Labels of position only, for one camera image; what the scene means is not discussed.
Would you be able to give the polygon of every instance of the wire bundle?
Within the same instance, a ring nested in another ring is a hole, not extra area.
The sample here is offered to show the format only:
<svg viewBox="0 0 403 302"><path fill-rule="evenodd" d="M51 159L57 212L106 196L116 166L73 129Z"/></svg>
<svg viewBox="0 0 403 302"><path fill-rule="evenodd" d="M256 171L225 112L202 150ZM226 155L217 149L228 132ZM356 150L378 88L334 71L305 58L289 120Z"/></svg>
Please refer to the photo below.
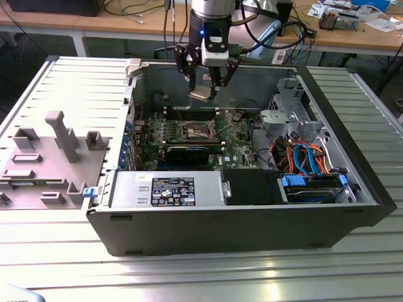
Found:
<svg viewBox="0 0 403 302"><path fill-rule="evenodd" d="M272 153L274 147L277 145L277 141L270 148ZM306 154L305 159L300 164L298 161L299 152ZM296 170L300 171L301 175L308 176L309 173L304 169L307 161L309 162L310 171L314 174L330 174L331 172L327 168L326 153L323 152L317 145L309 144L301 140L292 140L287 143L285 147L286 156L277 163L276 168L280 169L286 165L283 170L284 173L295 173Z"/></svg>

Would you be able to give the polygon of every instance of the green circuit board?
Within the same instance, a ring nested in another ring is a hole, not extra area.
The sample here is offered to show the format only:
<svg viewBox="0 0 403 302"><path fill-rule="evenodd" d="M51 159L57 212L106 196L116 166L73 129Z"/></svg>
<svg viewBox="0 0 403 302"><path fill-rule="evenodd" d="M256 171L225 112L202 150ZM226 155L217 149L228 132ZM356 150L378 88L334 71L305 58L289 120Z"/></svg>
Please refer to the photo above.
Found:
<svg viewBox="0 0 403 302"><path fill-rule="evenodd" d="M164 151L169 146L208 147L208 163L187 167L190 171L218 171L221 169L258 168L254 161L249 142L249 124L247 118L233 120L234 112L219 116L210 126L214 136L203 137L208 128L208 121L167 120L160 113L146 118L142 134L138 137L140 167L143 171L164 170Z"/></svg>

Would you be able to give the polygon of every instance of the black cable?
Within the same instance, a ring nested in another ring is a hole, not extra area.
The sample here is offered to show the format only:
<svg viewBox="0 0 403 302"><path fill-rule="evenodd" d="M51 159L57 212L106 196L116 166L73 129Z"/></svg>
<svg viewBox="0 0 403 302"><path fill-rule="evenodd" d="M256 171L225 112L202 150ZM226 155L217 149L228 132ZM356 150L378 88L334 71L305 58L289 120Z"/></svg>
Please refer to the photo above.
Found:
<svg viewBox="0 0 403 302"><path fill-rule="evenodd" d="M391 63L390 63L390 66L393 65L393 63L395 62L397 56L400 54L400 51L402 50L402 48L403 48L403 42L402 42L402 44L400 45L399 50L397 51L397 53L396 53L395 56L393 57L393 59L392 59L392 61L391 61Z"/></svg>
<svg viewBox="0 0 403 302"><path fill-rule="evenodd" d="M399 61L388 71L388 73L382 77L381 81L378 84L376 94L379 96L382 91L385 89L387 84L389 84L390 80L392 80L393 76L398 73L400 68L403 66L403 57L399 59Z"/></svg>
<svg viewBox="0 0 403 302"><path fill-rule="evenodd" d="M388 65L389 65L389 63L390 63L389 56L388 56L388 58L387 58L387 59L382 58L380 55L374 55L374 56L378 57L378 59L380 59L380 60L384 61L386 64L388 64Z"/></svg>
<svg viewBox="0 0 403 302"><path fill-rule="evenodd" d="M235 109L239 109L239 105L242 104L244 101L250 101L253 102L260 110L264 110L262 106L260 106L254 99L242 99L240 100L237 105L235 106Z"/></svg>
<svg viewBox="0 0 403 302"><path fill-rule="evenodd" d="M258 11L256 12L256 16L259 16L259 15L260 15L260 12L261 12L261 10L262 10L262 7L260 6L260 2L259 2L258 0L253 0L253 2L256 4L256 7L257 7L257 9L258 9Z"/></svg>
<svg viewBox="0 0 403 302"><path fill-rule="evenodd" d="M246 19L246 14L245 14L245 8L244 8L243 0L241 0L239 4L240 4L240 6L241 6L242 18L243 18L243 19ZM255 41L255 43L259 43L259 40L252 34L252 32L251 32L249 26L247 25L247 23L245 23L244 25L245 25L245 29L246 29L246 31L247 31L247 34L252 38L253 41Z"/></svg>
<svg viewBox="0 0 403 302"><path fill-rule="evenodd" d="M125 7L122 9L122 11L125 11L125 10L128 9L128 8L134 8L134 7L136 7L136 6L143 6L143 5L146 5L148 2L150 2L150 0L146 0L146 2L140 3L140 4L131 4L131 5L125 6Z"/></svg>
<svg viewBox="0 0 403 302"><path fill-rule="evenodd" d="M301 21L300 16L298 15L298 11L295 9L294 6L292 6L292 9L293 9L293 11L295 12L295 15L297 16L296 19L299 20L299 21Z"/></svg>
<svg viewBox="0 0 403 302"><path fill-rule="evenodd" d="M298 45L305 38L305 36L307 34L307 31L308 31L308 28L301 21L289 21L289 22L281 24L278 28L276 28L269 35L267 35L263 40L261 40L259 43L255 44L255 46L252 46L251 48L242 50L241 54L246 54L246 53L254 51L255 49L257 49L260 46L262 46L264 43L266 43L267 40L269 40L273 35L276 35L284 27L287 27L287 26L290 26L290 25L299 25L304 29L304 32L302 33L302 36L296 42L293 42L293 43L285 45L285 46L267 46L267 45L266 46L269 49L286 49L286 48L290 48L290 47L292 47L294 45Z"/></svg>
<svg viewBox="0 0 403 302"><path fill-rule="evenodd" d="M168 51L166 49L166 22L168 19L168 10L165 10L165 17L164 17L164 47L165 47L165 58L168 59Z"/></svg>
<svg viewBox="0 0 403 302"><path fill-rule="evenodd" d="M387 86L387 84L389 83L389 81L392 79L392 77L395 75L395 73L396 73L397 71L399 71L400 67L398 67L398 66L399 66L401 63L403 63L403 57L400 58L400 61L399 61L397 64L395 64L395 66L394 66L394 62L395 62L396 58L399 56L400 51L402 50L402 48L403 48L403 42L402 42L402 44L400 45L400 47L399 47L398 51L396 52L395 56L393 57L393 60L391 61L389 67L387 68L386 73L382 76L381 80L380 80L379 83L378 83L377 90L376 90L376 94L377 94L378 96L379 96L379 95L382 93L382 91L385 89L385 87Z"/></svg>
<svg viewBox="0 0 403 302"><path fill-rule="evenodd" d="M137 12L135 12L135 13L130 13L130 14L116 14L116 13L114 13L114 12L112 12L112 11L110 11L110 10L107 9L107 6L108 6L112 1L114 1L114 0L109 0L107 3L105 3L105 5L103 6L103 10L106 11L107 13L113 14L113 15L115 15L115 16L132 16L132 15L134 15L134 14L141 14L141 13L145 13L146 11L151 11L151 10L153 10L153 9L163 8L163 7L164 7L163 5L158 5L158 6L154 6L153 8L145 9L145 10L143 10L143 11L137 11Z"/></svg>
<svg viewBox="0 0 403 302"><path fill-rule="evenodd" d="M310 54L312 53L312 46L313 46L313 44L315 43L315 38L312 39L311 37L309 37L309 43L310 43L309 47L308 47L307 49L305 49L301 54L303 54L303 53L305 53L305 52L308 52L308 53L307 53L306 55L304 55L304 56L301 56L301 57L300 57L300 61L303 60L304 58L307 58L306 62L308 62L308 59L309 59L309 57L310 57ZM292 52L290 55L286 54L287 59L286 59L286 61L284 61L283 64L286 64L286 63L288 62L288 60L291 60L291 61L290 61L290 64L291 64L293 59L294 59L294 60L297 60L297 59L298 59L297 56L295 56L295 57L293 56L293 53L294 53L294 51L296 50L296 48L297 48L297 46L294 47L293 52Z"/></svg>
<svg viewBox="0 0 403 302"><path fill-rule="evenodd" d="M252 130L251 130L251 147L252 147L252 151L253 151L253 153L255 153L264 163L266 163L266 164L268 164L268 165L270 166L270 163L256 152L256 149L254 148L254 145L253 145L253 130L254 130L254 127L256 126L256 123L258 122L258 120L260 120L260 115L258 115L258 116L256 117L256 119L254 120L254 123L253 123L253 126L252 126Z"/></svg>
<svg viewBox="0 0 403 302"><path fill-rule="evenodd" d="M380 57L378 57L377 55L374 55L374 57L376 58L376 60L379 62L379 63L381 63L382 64L382 66L384 66L384 67L386 67L386 68L389 68L389 65L385 65L385 63L383 63L380 59Z"/></svg>
<svg viewBox="0 0 403 302"><path fill-rule="evenodd" d="M309 37L309 43L310 43L310 45L309 45L309 52L308 52L307 60L305 61L305 65L307 65L308 60L309 60L309 57L310 57L310 54L312 53L312 46L313 46L313 44L315 43L315 38L314 38L314 37L313 37L313 38Z"/></svg>
<svg viewBox="0 0 403 302"><path fill-rule="evenodd" d="M184 15L185 15L185 23L184 23L184 28L181 34L181 37L179 38L178 44L182 43L182 39L183 39L183 35L185 33L185 31L188 29L188 0L184 0Z"/></svg>
<svg viewBox="0 0 403 302"><path fill-rule="evenodd" d="M8 16L8 18L11 19L11 21L24 33L28 36L28 38L32 41L32 43L35 44L35 46L47 57L48 54L46 53L46 51L44 51L35 41L33 38L31 38L31 36L9 15L9 13L6 11L6 9L3 6L3 2L0 1L0 6L3 9L3 11L6 13L6 15Z"/></svg>

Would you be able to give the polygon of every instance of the blue drive bracket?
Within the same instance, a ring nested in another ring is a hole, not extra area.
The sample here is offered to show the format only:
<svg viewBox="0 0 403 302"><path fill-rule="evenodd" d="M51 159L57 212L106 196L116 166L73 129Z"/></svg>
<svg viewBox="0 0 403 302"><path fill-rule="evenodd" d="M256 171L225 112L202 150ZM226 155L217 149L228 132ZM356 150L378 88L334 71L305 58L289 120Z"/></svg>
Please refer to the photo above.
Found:
<svg viewBox="0 0 403 302"><path fill-rule="evenodd" d="M281 178L281 183L283 187L295 187L295 186L306 186L306 182L301 175L284 175Z"/></svg>
<svg viewBox="0 0 403 302"><path fill-rule="evenodd" d="M95 198L101 194L102 186L99 187L86 187L82 192L84 198Z"/></svg>
<svg viewBox="0 0 403 302"><path fill-rule="evenodd" d="M340 175L339 180L340 180L340 183L343 185L343 187L347 186L347 184L348 184L347 183L347 177L345 175Z"/></svg>

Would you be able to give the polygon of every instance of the red wire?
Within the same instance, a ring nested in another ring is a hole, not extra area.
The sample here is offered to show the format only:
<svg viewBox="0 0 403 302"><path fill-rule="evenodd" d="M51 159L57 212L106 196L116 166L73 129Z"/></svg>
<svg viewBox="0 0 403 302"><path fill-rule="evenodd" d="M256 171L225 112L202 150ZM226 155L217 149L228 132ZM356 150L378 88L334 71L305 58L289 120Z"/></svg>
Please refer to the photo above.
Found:
<svg viewBox="0 0 403 302"><path fill-rule="evenodd" d="M281 166L281 164L284 162L284 160L286 160L287 158L286 157L284 157L282 160L281 160L281 162L279 162L278 164L277 164L277 166L279 167L279 166Z"/></svg>
<svg viewBox="0 0 403 302"><path fill-rule="evenodd" d="M143 119L143 114L144 114L144 106L143 106L143 103L140 103L140 105L141 105L141 115L140 115L139 121L141 121L141 120Z"/></svg>
<svg viewBox="0 0 403 302"><path fill-rule="evenodd" d="M277 142L274 142L274 144L272 144L272 146L271 146L269 152L273 151L273 149L275 148L276 145L277 145Z"/></svg>

